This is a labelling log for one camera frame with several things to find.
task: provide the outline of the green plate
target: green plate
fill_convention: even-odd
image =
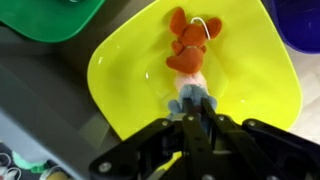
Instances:
[[[0,0],[0,21],[31,39],[60,42],[76,35],[105,0]]]

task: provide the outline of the orange stuffed toy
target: orange stuffed toy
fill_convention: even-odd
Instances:
[[[206,52],[206,40],[215,38],[221,30],[218,18],[209,19],[204,25],[188,24],[182,8],[178,8],[170,23],[170,30],[178,36],[172,42],[175,56],[167,58],[167,65],[179,72],[193,75],[200,71]]]

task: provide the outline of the toy head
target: toy head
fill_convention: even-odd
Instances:
[[[221,21],[212,18],[206,22],[210,39],[215,38],[221,30]],[[170,30],[179,37],[184,46],[202,47],[207,40],[207,34],[203,25],[188,24],[182,8],[178,8],[172,16]]]

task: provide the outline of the toy ear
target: toy ear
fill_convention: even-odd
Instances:
[[[215,38],[219,34],[219,32],[221,31],[222,23],[219,18],[209,19],[207,21],[206,25],[209,30],[211,39]]]
[[[179,7],[171,18],[170,30],[175,35],[182,36],[183,31],[187,26],[188,24],[184,11]]]

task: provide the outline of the yellow plate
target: yellow plate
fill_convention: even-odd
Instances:
[[[90,61],[91,94],[119,136],[126,139],[166,117],[167,102],[177,98],[175,73],[165,60],[173,54],[176,37],[168,27],[178,6],[189,20],[222,20],[221,34],[206,44],[202,68],[217,112],[237,123],[257,118],[287,130],[300,111],[300,87],[259,0],[156,0],[108,37]]]

